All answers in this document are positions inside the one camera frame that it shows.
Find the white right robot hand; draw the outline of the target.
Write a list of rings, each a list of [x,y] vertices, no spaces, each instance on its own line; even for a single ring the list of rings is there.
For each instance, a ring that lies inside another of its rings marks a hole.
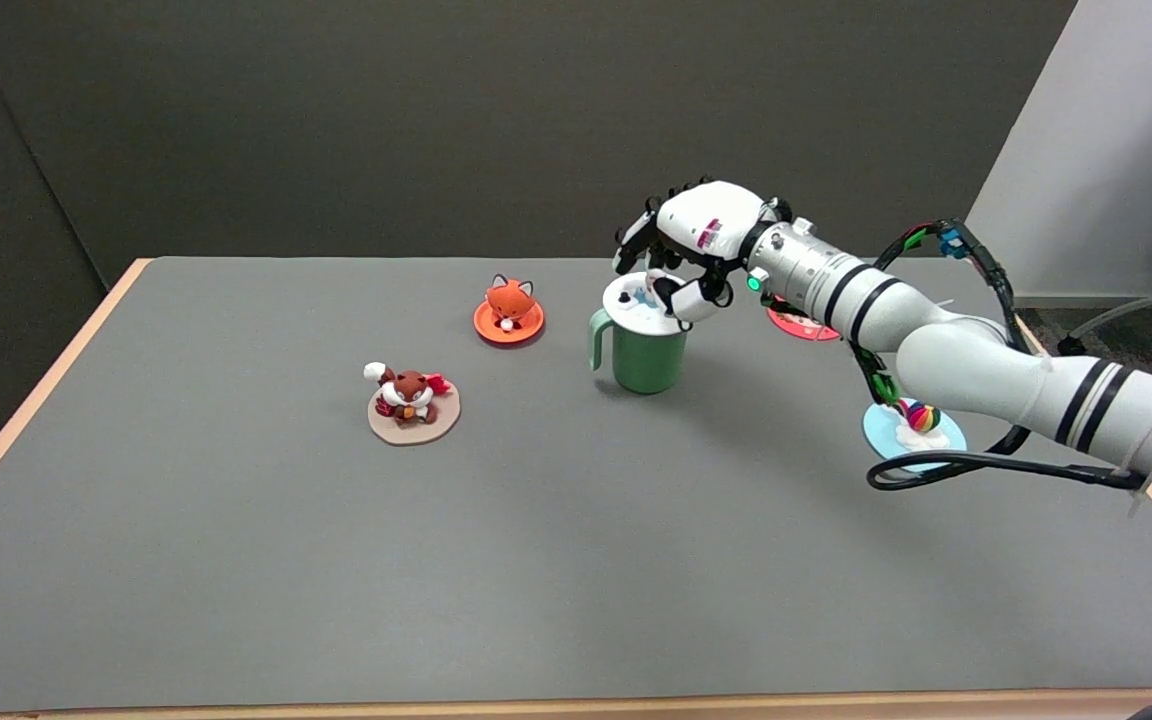
[[[646,259],[646,288],[682,329],[732,305],[728,275],[745,270],[756,241],[796,219],[788,200],[703,177],[650,196],[644,213],[616,233],[613,270],[626,275]]]

